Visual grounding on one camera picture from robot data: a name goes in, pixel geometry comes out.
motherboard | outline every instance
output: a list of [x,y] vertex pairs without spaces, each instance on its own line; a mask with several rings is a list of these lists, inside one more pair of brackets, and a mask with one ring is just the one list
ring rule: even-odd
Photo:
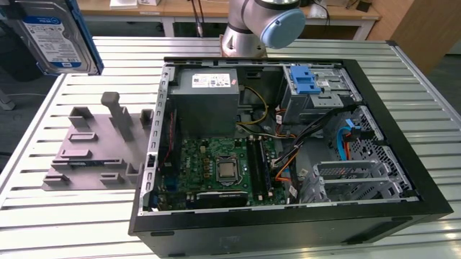
[[273,184],[274,158],[272,138],[183,139],[179,175],[163,178],[166,209],[285,204],[284,186]]

blue drive bay latch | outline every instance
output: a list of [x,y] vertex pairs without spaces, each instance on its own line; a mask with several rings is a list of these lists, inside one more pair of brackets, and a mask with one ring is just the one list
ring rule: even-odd
[[292,66],[292,78],[297,86],[298,94],[320,94],[321,88],[316,83],[316,75],[310,72],[306,66]]
[[103,72],[77,0],[0,0],[0,13],[46,74]]

ram slot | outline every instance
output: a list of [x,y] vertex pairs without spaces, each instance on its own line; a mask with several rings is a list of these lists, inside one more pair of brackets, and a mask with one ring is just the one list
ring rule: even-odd
[[269,197],[273,196],[273,186],[272,186],[272,176],[270,176],[270,169],[269,169],[269,154],[266,154],[265,147],[264,147],[264,142],[261,139],[258,140],[260,144],[260,156],[261,156],[261,161],[260,161],[260,166],[262,168],[262,175],[261,175],[261,181],[266,186],[266,195]]
[[246,141],[246,152],[248,152],[248,165],[250,168],[253,196],[257,200],[262,201],[264,197],[268,196],[265,187],[265,171],[264,171],[264,160],[262,160],[262,149],[261,141],[249,138]]

green circuit board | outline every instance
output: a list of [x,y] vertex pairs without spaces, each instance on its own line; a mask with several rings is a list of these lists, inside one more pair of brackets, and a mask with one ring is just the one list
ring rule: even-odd
[[[276,158],[274,141],[262,140],[269,161]],[[224,159],[237,161],[238,179],[230,185],[220,182],[218,164]],[[181,174],[178,178],[179,195],[213,191],[242,191],[249,193],[249,206],[285,204],[285,190],[282,185],[274,188],[273,197],[262,201],[253,196],[250,168],[248,164],[245,138],[183,139],[181,153]],[[185,209],[182,202],[170,203],[171,209]]]

power supply label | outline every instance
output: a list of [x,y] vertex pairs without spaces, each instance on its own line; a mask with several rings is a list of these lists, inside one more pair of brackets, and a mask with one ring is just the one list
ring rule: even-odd
[[82,61],[73,42],[66,39],[66,29],[57,17],[27,16],[24,26],[42,53],[57,67],[79,67]]
[[230,87],[230,74],[194,74],[193,87]]

